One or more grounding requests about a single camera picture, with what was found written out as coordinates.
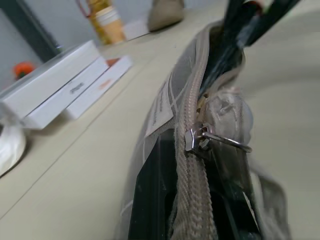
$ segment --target beige shoe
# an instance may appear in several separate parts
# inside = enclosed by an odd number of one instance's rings
[[[149,31],[157,31],[182,21],[184,7],[184,0],[153,0],[147,24]]]

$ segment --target table surface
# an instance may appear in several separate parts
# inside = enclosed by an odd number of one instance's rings
[[[113,47],[134,66],[81,118],[58,117],[0,179],[0,239],[111,240],[129,159],[153,99],[186,45],[224,4]],[[320,1],[305,0],[246,52],[236,86],[254,114],[253,156],[284,186],[294,239],[320,235]]]

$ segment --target zipper pull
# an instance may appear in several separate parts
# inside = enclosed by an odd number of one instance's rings
[[[210,150],[212,149],[211,144],[213,144],[214,141],[218,141],[241,149],[245,153],[252,152],[252,148],[248,145],[241,144],[226,137],[215,135],[213,132],[213,126],[209,123],[196,122],[184,135],[185,151],[191,152],[208,161],[210,160]]]

